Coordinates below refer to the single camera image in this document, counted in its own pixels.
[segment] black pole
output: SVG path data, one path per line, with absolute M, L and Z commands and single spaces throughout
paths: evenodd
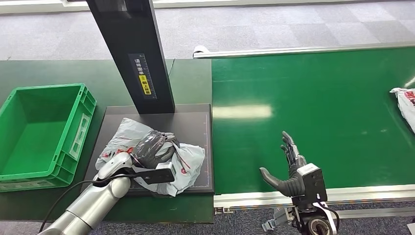
M 174 113 L 152 0 L 87 0 L 138 113 Z

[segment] robotic arm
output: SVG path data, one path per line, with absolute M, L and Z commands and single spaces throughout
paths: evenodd
M 339 229 L 339 218 L 334 225 L 331 209 L 327 201 L 323 172 L 312 163 L 307 164 L 300 155 L 293 138 L 285 131 L 282 132 L 281 145 L 288 162 L 288 180 L 280 180 L 272 176 L 263 167 L 263 179 L 282 195 L 291 197 L 295 227 L 302 235 L 336 235 Z
M 66 209 L 66 211 L 39 235 L 86 235 L 104 219 L 118 200 L 125 196 L 131 180 L 141 177 L 148 184 L 173 182 L 175 171 L 171 159 L 175 148 L 165 153 L 157 152 L 166 142 L 180 146 L 172 133 L 151 131 L 132 153 L 116 154 L 95 175 L 92 183 Z M 147 168 L 147 171 L 135 173 L 133 166 Z

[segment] bag on conveyor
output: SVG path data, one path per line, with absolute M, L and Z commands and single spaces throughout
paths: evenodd
M 96 160 L 95 168 L 97 170 L 101 169 L 105 163 L 109 162 L 111 158 L 119 152 L 131 153 L 138 142 L 152 130 L 152 128 L 142 123 L 124 118 L 118 127 L 117 132 Z M 141 177 L 137 177 L 134 180 L 150 191 L 171 196 L 176 196 L 177 194 L 182 193 L 186 188 L 193 186 L 196 178 L 200 174 L 200 169 L 203 160 L 205 159 L 205 149 L 185 143 L 180 143 L 180 148 L 178 148 L 175 144 L 166 142 L 157 152 L 156 156 L 165 153 L 167 149 L 173 145 L 176 148 L 176 152 L 168 162 L 173 163 L 173 167 L 176 171 L 175 181 L 149 185 Z M 181 162 L 185 163 L 186 169 L 183 168 L 184 166 L 182 166 Z M 146 169 L 133 166 L 133 170 L 135 172 L 140 172 Z
M 415 133 L 415 89 L 393 88 L 403 118 Z

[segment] label sticker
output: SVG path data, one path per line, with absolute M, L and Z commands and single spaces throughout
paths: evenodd
M 141 84 L 141 93 L 143 94 L 144 99 L 157 99 L 144 53 L 128 54 L 128 56 L 130 57 L 134 74 Z
M 39 187 L 49 187 L 54 184 L 46 180 L 38 181 L 29 181 L 29 182 L 20 182 L 20 183 L 3 183 L 0 184 L 0 189 L 16 189 L 16 188 L 39 188 Z

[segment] green table surface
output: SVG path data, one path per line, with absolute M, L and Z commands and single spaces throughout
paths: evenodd
M 286 179 L 282 130 L 327 188 L 415 184 L 415 137 L 389 94 L 415 80 L 414 58 L 404 47 L 214 59 L 216 193 L 273 191 L 261 166 Z
M 168 60 L 166 63 L 176 104 L 211 103 L 210 60 Z M 0 81 L 0 105 L 15 87 L 86 84 L 97 100 L 97 108 L 74 182 L 83 180 L 105 108 L 133 104 L 114 62 L 110 60 L 2 61 Z M 0 220 L 43 220 L 50 206 L 65 190 L 66 188 L 54 188 L 0 193 Z M 68 193 L 55 208 L 50 219 L 59 217 L 78 195 L 79 190 Z M 124 197 L 105 220 L 211 223 L 213 196 Z

